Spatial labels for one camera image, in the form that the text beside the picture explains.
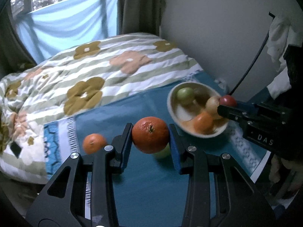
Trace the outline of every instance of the white cloth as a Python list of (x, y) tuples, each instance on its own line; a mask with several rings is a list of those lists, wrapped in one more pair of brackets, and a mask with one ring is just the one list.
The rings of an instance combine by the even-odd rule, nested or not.
[(291, 88), (289, 77), (287, 74), (287, 67), (284, 68), (278, 76), (267, 86), (267, 89), (273, 99), (276, 99), (280, 94), (286, 92)]
[(267, 53), (272, 57), (272, 62), (276, 65), (277, 72), (286, 67), (283, 55), (288, 45), (301, 47), (303, 35), (293, 30), (287, 17), (275, 17), (269, 28), (269, 39), (266, 46)]

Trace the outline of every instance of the lime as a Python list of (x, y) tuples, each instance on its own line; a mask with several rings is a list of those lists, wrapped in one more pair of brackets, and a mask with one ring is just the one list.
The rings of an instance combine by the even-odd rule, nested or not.
[(182, 105), (189, 105), (194, 100), (194, 90), (186, 87), (177, 92), (177, 99)]
[(170, 148), (169, 148), (169, 144), (167, 144), (167, 146), (161, 150), (160, 152), (158, 153), (154, 153), (153, 156), (156, 158), (156, 159), (163, 159), (167, 156), (169, 156), (171, 153), (170, 153)]

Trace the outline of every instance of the fruit bowl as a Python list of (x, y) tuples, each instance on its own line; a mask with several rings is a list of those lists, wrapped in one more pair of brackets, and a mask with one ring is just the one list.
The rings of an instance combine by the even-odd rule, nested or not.
[[(192, 105), (183, 106), (177, 99), (177, 92), (182, 88), (192, 88), (195, 100)], [(197, 82), (184, 82), (176, 85), (167, 97), (167, 108), (174, 122), (185, 132), (200, 138), (212, 138), (221, 134), (227, 127), (228, 119), (214, 120), (215, 129), (212, 134), (204, 135), (197, 133), (189, 122), (205, 109), (206, 101), (212, 96), (221, 96), (211, 87)]]

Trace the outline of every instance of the brown flower print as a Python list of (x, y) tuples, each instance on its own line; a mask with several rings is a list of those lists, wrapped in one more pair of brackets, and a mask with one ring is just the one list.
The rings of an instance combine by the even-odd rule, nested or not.
[(26, 130), (28, 128), (26, 122), (26, 115), (25, 111), (21, 111), (18, 114), (13, 113), (11, 115), (11, 120), (14, 124), (14, 133), (13, 133), (13, 140), (15, 140), (19, 136), (25, 136)]
[(6, 90), (5, 97), (12, 99), (18, 95), (18, 88), (21, 86), (21, 80), (11, 83)]
[(156, 50), (160, 52), (167, 52), (177, 48), (177, 45), (175, 43), (170, 43), (166, 40), (157, 41), (153, 43), (153, 45), (156, 46)]
[(109, 63), (112, 66), (122, 66), (121, 72), (123, 73), (133, 74), (138, 71), (141, 66), (144, 66), (151, 61), (152, 59), (137, 51), (125, 51), (121, 55), (111, 58)]
[(24, 79), (25, 80), (29, 80), (31, 78), (33, 78), (34, 76), (37, 76), (39, 75), (40, 73), (42, 73), (42, 68), (39, 67), (37, 70), (35, 70), (34, 72), (29, 72), (25, 77)]
[(30, 63), (30, 62), (25, 62), (25, 63), (22, 63), (22, 64), (18, 64), (19, 69), (22, 70), (22, 71), (31, 69), (35, 66), (36, 66), (36, 64)]
[(34, 138), (33, 138), (32, 136), (30, 136), (30, 137), (28, 138), (27, 144), (28, 144), (29, 146), (34, 145)]
[(80, 81), (67, 91), (68, 100), (64, 104), (63, 111), (70, 116), (82, 109), (91, 109), (96, 106), (102, 97), (101, 88), (104, 79), (100, 77), (90, 78), (86, 82)]
[(79, 46), (78, 48), (75, 49), (76, 53), (74, 55), (74, 59), (79, 60), (85, 56), (96, 54), (100, 50), (100, 48), (98, 47), (100, 43), (101, 43), (100, 41), (96, 41)]
[(1, 122), (0, 126), (0, 154), (6, 149), (9, 142), (9, 128), (4, 122)]

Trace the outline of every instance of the metal screw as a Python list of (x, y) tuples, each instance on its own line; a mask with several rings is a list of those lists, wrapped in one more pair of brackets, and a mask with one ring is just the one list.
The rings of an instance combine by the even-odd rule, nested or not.
[(222, 158), (223, 159), (230, 159), (230, 154), (224, 153), (224, 154), (222, 154)]
[(197, 148), (196, 148), (195, 146), (189, 146), (189, 147), (187, 148), (187, 150), (190, 151), (190, 152), (194, 152), (194, 151), (197, 150)]
[(112, 151), (114, 149), (114, 147), (112, 145), (107, 145), (104, 147), (105, 151)]
[(72, 153), (71, 154), (71, 158), (72, 159), (76, 159), (76, 158), (78, 158), (79, 157), (79, 154), (78, 153)]

